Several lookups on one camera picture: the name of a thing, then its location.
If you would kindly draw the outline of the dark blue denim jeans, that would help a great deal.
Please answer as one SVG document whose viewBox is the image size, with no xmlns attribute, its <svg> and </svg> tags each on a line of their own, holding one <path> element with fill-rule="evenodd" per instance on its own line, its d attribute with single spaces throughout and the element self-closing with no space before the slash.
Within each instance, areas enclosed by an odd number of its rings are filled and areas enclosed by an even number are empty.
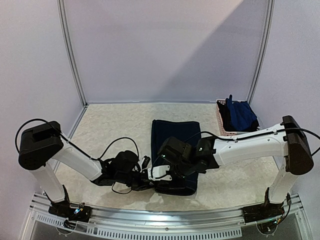
<svg viewBox="0 0 320 240">
<path fill-rule="evenodd" d="M 172 122 L 154 119 L 151 125 L 152 166 L 169 165 L 170 181 L 160 180 L 154 183 L 159 194 L 172 196 L 191 196 L 198 186 L 198 173 L 181 177 L 176 167 L 183 162 L 183 147 L 186 144 L 196 147 L 201 138 L 200 123 L 197 121 Z"/>
</svg>

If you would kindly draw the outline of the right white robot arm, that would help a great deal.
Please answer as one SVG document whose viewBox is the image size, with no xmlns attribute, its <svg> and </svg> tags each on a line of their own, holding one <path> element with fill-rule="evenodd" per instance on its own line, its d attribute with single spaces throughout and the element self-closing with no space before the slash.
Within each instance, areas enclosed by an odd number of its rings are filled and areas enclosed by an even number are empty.
<svg viewBox="0 0 320 240">
<path fill-rule="evenodd" d="M 174 174 L 180 178 L 238 161 L 282 157 L 282 166 L 267 190 L 267 200 L 258 208 L 262 218 L 269 218 L 278 210 L 278 204 L 284 201 L 298 177 L 314 167 L 307 132 L 287 115 L 272 127 L 233 136 L 211 135 L 201 138 L 196 146 L 169 137 L 157 154 L 171 164 Z"/>
</svg>

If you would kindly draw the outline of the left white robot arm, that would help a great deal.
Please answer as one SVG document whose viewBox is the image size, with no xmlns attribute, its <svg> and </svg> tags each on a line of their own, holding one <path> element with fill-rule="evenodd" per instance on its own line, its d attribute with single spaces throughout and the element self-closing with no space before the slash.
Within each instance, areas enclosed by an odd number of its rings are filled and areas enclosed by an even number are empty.
<svg viewBox="0 0 320 240">
<path fill-rule="evenodd" d="M 65 164 L 99 187 L 120 183 L 132 191 L 144 191 L 153 186 L 149 173 L 139 163 L 138 153 L 125 150 L 114 158 L 93 158 L 63 135 L 57 121 L 39 122 L 40 125 L 17 130 L 14 143 L 18 163 L 35 177 L 63 217 L 74 213 L 74 205 L 68 201 L 67 189 L 48 165 L 49 160 Z"/>
</svg>

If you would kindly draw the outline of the pink plastic laundry basket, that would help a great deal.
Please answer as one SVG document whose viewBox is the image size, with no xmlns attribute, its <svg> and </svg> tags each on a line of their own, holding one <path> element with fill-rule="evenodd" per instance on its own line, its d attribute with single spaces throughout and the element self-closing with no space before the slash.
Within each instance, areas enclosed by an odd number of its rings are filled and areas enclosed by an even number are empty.
<svg viewBox="0 0 320 240">
<path fill-rule="evenodd" d="M 260 130 L 260 124 L 257 120 L 252 123 L 251 127 L 245 129 L 244 131 L 235 130 L 235 128 L 231 125 L 231 115 L 230 112 L 227 110 L 225 99 L 216 100 L 215 113 L 218 122 L 219 132 L 222 136 L 240 135 Z"/>
</svg>

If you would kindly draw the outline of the black garment in basket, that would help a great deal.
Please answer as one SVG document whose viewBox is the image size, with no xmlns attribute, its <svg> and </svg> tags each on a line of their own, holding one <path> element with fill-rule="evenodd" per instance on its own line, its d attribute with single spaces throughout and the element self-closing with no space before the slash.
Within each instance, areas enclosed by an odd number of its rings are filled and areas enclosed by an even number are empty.
<svg viewBox="0 0 320 240">
<path fill-rule="evenodd" d="M 255 132 L 260 124 L 258 117 L 246 101 L 225 99 L 225 103 L 217 102 L 223 129 L 227 132 Z"/>
</svg>

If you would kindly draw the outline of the blue garment in basket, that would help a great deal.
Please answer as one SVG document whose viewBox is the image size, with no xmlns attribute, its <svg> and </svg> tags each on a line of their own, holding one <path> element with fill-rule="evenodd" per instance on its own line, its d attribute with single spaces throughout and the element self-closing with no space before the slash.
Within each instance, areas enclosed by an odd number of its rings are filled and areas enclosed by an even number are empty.
<svg viewBox="0 0 320 240">
<path fill-rule="evenodd" d="M 247 101 L 233 101 L 233 95 L 230 94 L 225 103 L 230 113 L 230 125 L 236 131 L 255 132 L 258 129 L 258 118 Z"/>
</svg>

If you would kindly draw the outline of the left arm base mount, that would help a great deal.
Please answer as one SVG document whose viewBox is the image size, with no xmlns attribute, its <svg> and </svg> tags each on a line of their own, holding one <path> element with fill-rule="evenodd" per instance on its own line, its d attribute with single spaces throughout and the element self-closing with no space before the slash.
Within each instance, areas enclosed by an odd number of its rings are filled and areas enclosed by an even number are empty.
<svg viewBox="0 0 320 240">
<path fill-rule="evenodd" d="M 71 207 L 69 196 L 66 195 L 64 200 L 54 202 L 50 200 L 50 207 L 48 212 L 52 215 L 65 218 L 69 221 L 78 221 L 88 223 L 92 214 L 92 208 L 80 203 L 78 207 Z"/>
</svg>

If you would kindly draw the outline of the aluminium front rail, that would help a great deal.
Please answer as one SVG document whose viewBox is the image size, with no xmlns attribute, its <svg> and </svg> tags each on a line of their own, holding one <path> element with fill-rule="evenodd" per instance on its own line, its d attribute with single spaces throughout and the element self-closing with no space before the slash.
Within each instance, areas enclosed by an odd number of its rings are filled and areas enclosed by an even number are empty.
<svg viewBox="0 0 320 240">
<path fill-rule="evenodd" d="M 273 229 L 245 222 L 241 207 L 199 211 L 146 211 L 94 206 L 88 222 L 64 227 L 36 193 L 29 206 L 23 240 L 311 240 L 300 197 L 291 196 L 285 220 Z"/>
</svg>

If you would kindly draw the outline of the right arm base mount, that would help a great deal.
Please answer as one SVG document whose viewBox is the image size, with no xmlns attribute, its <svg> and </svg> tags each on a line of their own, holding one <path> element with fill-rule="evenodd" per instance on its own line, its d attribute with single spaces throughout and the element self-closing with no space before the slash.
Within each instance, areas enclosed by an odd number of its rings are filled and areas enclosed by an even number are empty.
<svg viewBox="0 0 320 240">
<path fill-rule="evenodd" d="M 255 222 L 257 230 L 265 236 L 273 235 L 278 225 L 281 224 L 289 215 L 291 210 L 291 196 L 288 193 L 286 196 L 287 211 L 284 209 L 284 204 L 273 204 L 269 200 L 264 203 L 255 204 L 243 207 L 241 209 L 244 222 L 246 224 Z"/>
</svg>

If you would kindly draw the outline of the right aluminium frame post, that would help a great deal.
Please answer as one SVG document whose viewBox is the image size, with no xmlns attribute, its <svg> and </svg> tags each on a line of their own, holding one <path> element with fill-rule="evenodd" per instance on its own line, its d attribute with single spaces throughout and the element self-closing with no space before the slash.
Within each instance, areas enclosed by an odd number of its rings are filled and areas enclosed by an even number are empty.
<svg viewBox="0 0 320 240">
<path fill-rule="evenodd" d="M 266 55 L 268 40 L 269 40 L 269 36 L 270 36 L 270 29 L 271 29 L 271 25 L 272 25 L 273 13 L 274 13 L 274 6 L 275 6 L 274 0 L 267 1 L 265 17 L 264 17 L 264 22 L 263 22 L 263 28 L 262 28 L 262 34 L 261 34 L 261 41 L 260 41 L 258 56 L 257 56 L 257 62 L 256 62 L 255 69 L 254 69 L 253 79 L 251 81 L 251 85 L 250 85 L 250 88 L 249 88 L 249 91 L 247 94 L 247 98 L 246 98 L 249 105 L 251 105 L 253 102 L 254 94 L 255 94 L 255 91 L 256 91 L 256 88 L 258 85 L 258 81 L 259 81 L 259 77 L 261 74 L 264 58 Z"/>
</svg>

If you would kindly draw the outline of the aluminium frame post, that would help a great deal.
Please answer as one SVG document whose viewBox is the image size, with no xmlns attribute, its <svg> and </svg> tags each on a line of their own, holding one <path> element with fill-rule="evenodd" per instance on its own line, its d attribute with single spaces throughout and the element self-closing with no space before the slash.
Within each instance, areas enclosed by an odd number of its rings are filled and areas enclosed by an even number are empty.
<svg viewBox="0 0 320 240">
<path fill-rule="evenodd" d="M 62 36 L 65 44 L 66 54 L 69 61 L 70 70 L 71 70 L 71 74 L 75 84 L 75 88 L 79 96 L 81 105 L 84 108 L 86 108 L 88 105 L 88 102 L 85 96 L 85 91 L 81 82 L 80 74 L 78 71 L 77 63 L 76 63 L 76 58 L 73 51 L 72 40 L 71 40 L 71 35 L 70 35 L 68 20 L 67 20 L 67 11 L 66 11 L 64 0 L 57 0 L 57 9 L 59 14 L 61 30 L 62 30 Z"/>
<path fill-rule="evenodd" d="M 274 0 L 267 1 L 265 17 L 264 17 L 264 22 L 263 22 L 263 28 L 262 28 L 262 34 L 261 34 L 261 41 L 260 41 L 258 56 L 257 56 L 257 62 L 256 62 L 255 69 L 254 69 L 253 79 L 251 81 L 251 85 L 250 85 L 250 88 L 249 88 L 249 91 L 247 94 L 247 98 L 246 98 L 249 105 L 251 105 L 253 102 L 254 94 L 255 94 L 255 91 L 256 91 L 256 88 L 258 85 L 258 81 L 259 81 L 259 77 L 261 74 L 264 58 L 266 55 L 268 40 L 269 40 L 269 36 L 270 36 L 270 29 L 271 29 L 271 25 L 272 25 L 273 13 L 274 13 L 274 6 L 275 6 Z"/>
</svg>

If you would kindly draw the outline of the left aluminium frame post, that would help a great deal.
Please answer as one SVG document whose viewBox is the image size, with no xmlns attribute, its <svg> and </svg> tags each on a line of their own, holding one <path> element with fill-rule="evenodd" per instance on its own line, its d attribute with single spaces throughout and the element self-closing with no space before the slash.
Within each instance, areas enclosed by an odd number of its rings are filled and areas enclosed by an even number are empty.
<svg viewBox="0 0 320 240">
<path fill-rule="evenodd" d="M 71 70 L 71 74 L 75 84 L 75 88 L 79 96 L 81 105 L 84 108 L 86 108 L 88 105 L 88 102 L 85 96 L 85 91 L 81 82 L 80 74 L 78 71 L 77 63 L 76 63 L 76 58 L 73 51 L 72 40 L 71 40 L 71 35 L 70 35 L 68 20 L 67 20 L 67 11 L 66 11 L 64 0 L 57 0 L 57 9 L 59 14 L 61 30 L 62 30 L 62 36 L 65 44 L 66 54 L 69 61 L 70 70 Z"/>
</svg>

